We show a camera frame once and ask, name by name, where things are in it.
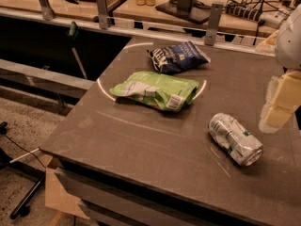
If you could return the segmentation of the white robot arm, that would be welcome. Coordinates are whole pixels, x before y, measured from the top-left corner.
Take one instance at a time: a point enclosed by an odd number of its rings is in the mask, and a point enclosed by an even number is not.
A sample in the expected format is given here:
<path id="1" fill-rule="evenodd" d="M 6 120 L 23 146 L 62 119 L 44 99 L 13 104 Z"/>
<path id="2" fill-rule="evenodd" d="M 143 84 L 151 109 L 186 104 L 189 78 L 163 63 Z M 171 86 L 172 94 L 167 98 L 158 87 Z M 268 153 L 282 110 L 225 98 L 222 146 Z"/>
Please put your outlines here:
<path id="1" fill-rule="evenodd" d="M 259 129 L 273 134 L 301 106 L 301 6 L 281 25 L 276 39 L 277 63 L 286 72 L 268 84 Z"/>

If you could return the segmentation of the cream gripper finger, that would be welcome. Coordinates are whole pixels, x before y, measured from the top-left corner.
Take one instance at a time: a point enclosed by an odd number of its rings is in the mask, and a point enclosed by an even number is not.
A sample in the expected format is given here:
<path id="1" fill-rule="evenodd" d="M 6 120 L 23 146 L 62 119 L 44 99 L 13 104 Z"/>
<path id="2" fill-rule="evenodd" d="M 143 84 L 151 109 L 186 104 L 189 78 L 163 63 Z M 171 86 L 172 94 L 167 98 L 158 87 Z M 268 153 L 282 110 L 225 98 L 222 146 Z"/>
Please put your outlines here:
<path id="1" fill-rule="evenodd" d="M 265 104 L 261 110 L 261 116 L 259 121 L 259 129 L 261 132 L 266 134 L 274 134 L 277 128 L 270 125 L 267 122 L 268 113 L 272 107 L 277 103 L 277 97 L 279 93 L 279 77 L 272 76 L 267 87 L 265 95 Z"/>
<path id="2" fill-rule="evenodd" d="M 268 113 L 267 122 L 281 128 L 301 105 L 301 72 L 287 71 L 279 78 L 277 103 Z"/>

